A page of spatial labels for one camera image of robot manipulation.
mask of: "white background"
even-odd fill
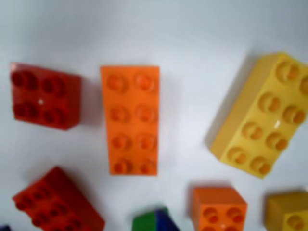
[[[182,231],[196,185],[232,185],[248,202],[245,231],[264,231],[268,193],[308,184],[308,124],[264,180],[220,163],[208,150],[256,57],[286,51],[308,61],[307,0],[1,0],[0,223],[35,228],[11,197],[60,165],[105,218],[166,205]],[[9,63],[81,74],[82,121],[65,132],[14,121]],[[161,68],[159,175],[111,177],[99,67]]]

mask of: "green lego brick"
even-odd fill
[[[168,209],[162,208],[166,213],[168,213]],[[132,231],[156,231],[156,211],[149,212],[143,214],[141,216],[135,217],[133,220]]]

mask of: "lego stud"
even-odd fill
[[[135,84],[138,89],[142,91],[153,91],[154,90],[154,81],[153,79],[143,73],[139,73],[135,77]]]
[[[253,161],[251,162],[251,168],[260,173],[261,175],[267,175],[270,170],[271,170],[271,166],[270,164],[267,163],[266,159],[264,157],[256,157],[255,159],[253,159]]]
[[[283,119],[289,124],[302,124],[306,119],[306,113],[296,106],[289,106],[283,113]]]
[[[34,200],[42,200],[44,198],[47,198],[49,196],[49,192],[47,189],[44,187],[38,188],[34,193],[33,193],[33,198]]]
[[[211,224],[217,223],[219,221],[218,213],[214,208],[207,208],[203,212],[203,217]]]
[[[280,100],[271,93],[266,93],[261,96],[258,106],[265,113],[274,113],[280,107]]]
[[[231,226],[225,229],[225,231],[239,231],[237,228]]]
[[[129,146],[129,138],[124,134],[117,134],[111,139],[111,145],[117,150],[125,150]]]
[[[156,172],[156,165],[153,161],[144,161],[140,166],[140,172],[144,175],[152,175]]]
[[[141,134],[137,137],[137,144],[142,151],[151,151],[156,144],[156,137],[149,134]]]
[[[216,231],[216,230],[212,227],[205,227],[204,229],[202,229],[202,231]]]
[[[63,215],[67,213],[67,210],[65,208],[65,206],[61,205],[61,204],[54,204],[50,211],[49,211],[49,214],[51,217],[57,217],[59,215]]]
[[[15,204],[16,208],[20,211],[24,211],[27,208],[30,208],[33,206],[33,202],[28,197],[23,197],[21,200],[17,201]]]
[[[250,122],[244,125],[242,134],[248,139],[257,140],[262,137],[263,130],[258,124]]]
[[[288,140],[279,133],[272,133],[266,138],[266,145],[271,149],[282,151],[287,148]]]
[[[82,228],[81,223],[76,220],[76,219],[72,219],[68,222],[68,225],[66,225],[65,227],[65,231],[75,231],[75,230],[80,230]]]
[[[54,108],[44,111],[43,119],[48,124],[63,124],[66,122],[66,115],[61,109]]]
[[[300,84],[300,90],[303,94],[308,94],[308,77],[304,78]]]
[[[290,62],[283,62],[277,66],[276,76],[282,83],[293,81],[299,76],[299,68]]]
[[[128,121],[128,112],[121,106],[114,106],[110,109],[109,116],[114,122],[125,123]]]
[[[116,92],[122,92],[124,90],[125,82],[124,79],[121,76],[118,75],[111,75],[107,79],[107,87],[110,90],[116,91]]]
[[[236,224],[244,221],[244,216],[238,208],[229,209],[227,211],[227,216]]]
[[[291,216],[287,220],[287,224],[293,228],[295,231],[304,230],[304,221],[300,216]]]
[[[119,160],[113,165],[113,171],[116,174],[128,174],[132,170],[132,164],[128,160]]]
[[[31,72],[13,72],[11,74],[11,80],[13,85],[16,87],[24,87],[27,90],[38,89],[38,80]]]
[[[145,123],[153,123],[156,121],[156,111],[146,105],[140,105],[136,110],[137,118]]]
[[[37,214],[35,218],[32,219],[32,224],[35,227],[41,227],[43,224],[46,224],[47,222],[48,218],[44,214]]]
[[[37,107],[31,102],[16,104],[13,111],[15,116],[26,117],[27,119],[35,119],[39,115]]]
[[[242,165],[246,162],[248,154],[242,148],[231,148],[227,154],[229,161]]]
[[[57,97],[65,95],[65,84],[59,78],[48,78],[42,82],[42,89],[45,93],[54,94]]]

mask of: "yellow lego brick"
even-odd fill
[[[308,110],[308,67],[285,53],[258,60],[216,136],[223,163],[263,178]]]
[[[265,226],[268,231],[307,231],[308,193],[270,196],[267,200]]]

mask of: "plastic brick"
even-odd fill
[[[268,231],[308,230],[308,193],[293,192],[269,196],[265,225]]]
[[[308,68],[285,53],[262,57],[212,144],[223,163],[263,178],[308,109]]]
[[[180,231],[171,217],[164,210],[156,211],[157,231]]]
[[[44,231],[102,231],[104,220],[59,168],[13,197],[17,209]]]
[[[110,172],[157,175],[159,67],[103,66]]]
[[[63,130],[79,123],[79,76],[12,63],[11,82],[15,119]]]
[[[168,209],[162,208],[135,217],[132,231],[178,231],[168,215]]]
[[[6,226],[1,226],[0,227],[0,231],[11,231],[10,226],[6,225]]]
[[[232,188],[195,188],[192,222],[196,231],[242,231],[247,203]]]

